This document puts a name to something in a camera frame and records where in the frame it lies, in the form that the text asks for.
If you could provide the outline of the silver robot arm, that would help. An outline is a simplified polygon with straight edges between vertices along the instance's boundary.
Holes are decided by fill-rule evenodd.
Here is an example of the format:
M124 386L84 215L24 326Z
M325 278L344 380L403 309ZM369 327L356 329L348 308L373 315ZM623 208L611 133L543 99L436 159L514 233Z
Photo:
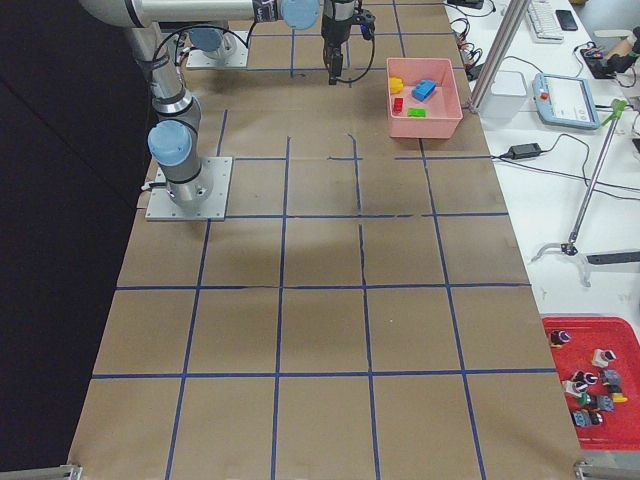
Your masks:
M189 29L186 31L191 41L190 47L183 48L177 59L184 60L191 51L200 51L206 58L216 63L226 63L238 52L238 42L232 33L224 33L216 28Z
M124 28L159 118L148 134L150 152L165 177L170 204L194 217L201 216L221 181L197 154L201 108L181 79L178 57L170 54L161 24L177 23L181 32L214 30L219 39L213 49L219 51L232 33L231 20L282 20L296 30L319 23L330 84L341 80L342 46L353 26L360 27L365 40L375 40L375 17L359 1L84 1L81 5L94 18Z

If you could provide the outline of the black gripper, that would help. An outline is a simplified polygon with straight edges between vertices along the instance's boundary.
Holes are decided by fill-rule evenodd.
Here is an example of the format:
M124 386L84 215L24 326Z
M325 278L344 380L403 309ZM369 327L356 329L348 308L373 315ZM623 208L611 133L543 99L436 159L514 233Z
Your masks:
M327 0L323 3L321 36L327 53L329 84L336 85L343 67L342 45L349 39L351 28L359 25L366 40L373 38L375 15L361 1Z

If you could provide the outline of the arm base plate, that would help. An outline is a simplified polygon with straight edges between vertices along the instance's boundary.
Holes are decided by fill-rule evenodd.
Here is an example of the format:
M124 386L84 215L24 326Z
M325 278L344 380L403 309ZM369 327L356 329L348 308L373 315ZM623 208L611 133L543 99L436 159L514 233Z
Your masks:
M224 221L232 178L232 157L200 157L199 175L185 184L168 182L161 168L149 190L148 221Z
M246 69L249 57L247 31L222 32L215 28L190 29L193 50L188 54L189 70Z

